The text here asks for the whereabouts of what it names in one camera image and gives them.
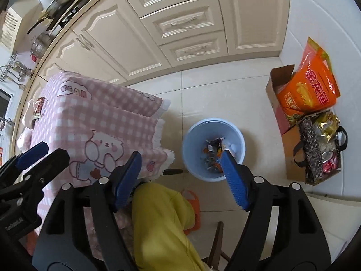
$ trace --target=orange rice bag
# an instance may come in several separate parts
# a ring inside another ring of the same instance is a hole
[[[340,96],[327,53],[311,38],[302,63],[277,98],[291,124],[305,114],[333,106]]]

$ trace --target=cartoon bear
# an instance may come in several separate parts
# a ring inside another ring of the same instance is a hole
[[[84,162],[71,162],[69,170],[74,178],[94,183],[101,176],[112,173],[124,150],[121,140],[96,130],[92,132],[92,137],[85,143],[87,159]]]

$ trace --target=blue trash can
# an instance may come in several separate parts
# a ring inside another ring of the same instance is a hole
[[[207,140],[224,138],[231,143],[238,164],[243,162],[246,147],[242,133],[227,120],[208,118],[194,124],[183,140],[182,157],[188,171],[195,177],[210,182],[221,181],[226,177],[222,173],[207,170],[204,159],[207,157],[203,149],[207,147]]]

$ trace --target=yellow pants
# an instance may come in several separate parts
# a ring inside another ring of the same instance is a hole
[[[140,185],[133,197],[134,257],[141,271],[204,271],[205,265],[183,233],[194,225],[191,204],[155,183]]]

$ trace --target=orange slipper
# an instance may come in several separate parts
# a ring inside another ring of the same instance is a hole
[[[201,227],[201,216],[200,216],[201,207],[200,207],[200,204],[199,204],[199,199],[198,199],[197,195],[194,192],[192,192],[191,190],[184,190],[184,191],[182,191],[181,194],[183,195],[184,192],[190,193],[192,195],[192,197],[193,197],[193,199],[187,199],[187,197],[184,196],[184,198],[188,202],[190,202],[190,204],[192,205],[192,208],[194,210],[194,215],[195,215],[195,224],[194,224],[194,226],[192,228],[190,228],[190,229],[184,230],[185,235],[188,235],[192,231],[196,231]]]

